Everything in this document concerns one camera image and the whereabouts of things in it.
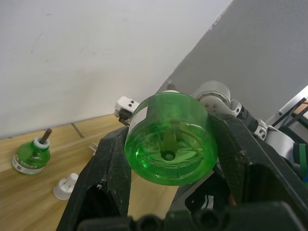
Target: wooden table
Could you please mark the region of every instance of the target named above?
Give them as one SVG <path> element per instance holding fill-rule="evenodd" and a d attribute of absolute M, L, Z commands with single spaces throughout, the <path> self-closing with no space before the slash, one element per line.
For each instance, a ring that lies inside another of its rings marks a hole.
<path fill-rule="evenodd" d="M 53 187 L 70 173 L 79 174 L 92 158 L 89 148 L 109 132 L 120 128 L 114 115 L 53 128 L 51 159 L 38 175 L 27 176 L 12 169 L 18 147 L 44 131 L 0 140 L 0 224 L 3 231 L 54 231 L 67 201 L 54 197 Z M 151 183 L 132 172 L 128 214 L 164 217 L 177 187 Z"/>

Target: green bottle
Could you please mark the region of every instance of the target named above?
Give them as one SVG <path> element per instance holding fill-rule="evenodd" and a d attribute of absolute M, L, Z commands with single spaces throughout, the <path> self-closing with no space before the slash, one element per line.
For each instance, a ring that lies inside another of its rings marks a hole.
<path fill-rule="evenodd" d="M 174 91 L 143 101 L 129 126 L 125 152 L 141 177 L 164 185 L 193 183 L 217 160 L 217 144 L 205 108 Z"/>
<path fill-rule="evenodd" d="M 43 137 L 36 137 L 32 142 L 22 144 L 12 159 L 12 164 L 18 172 L 34 175 L 43 170 L 50 159 L 50 141 L 48 129 Z"/>

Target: white wall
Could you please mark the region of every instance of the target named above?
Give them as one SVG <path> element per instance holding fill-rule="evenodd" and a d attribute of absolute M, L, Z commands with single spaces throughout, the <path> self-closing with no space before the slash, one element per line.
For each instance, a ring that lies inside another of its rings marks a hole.
<path fill-rule="evenodd" d="M 0 0 L 0 137 L 161 86 L 231 0 Z"/>
<path fill-rule="evenodd" d="M 235 0 L 161 89 L 217 80 L 266 121 L 308 85 L 307 22 L 307 0 Z"/>

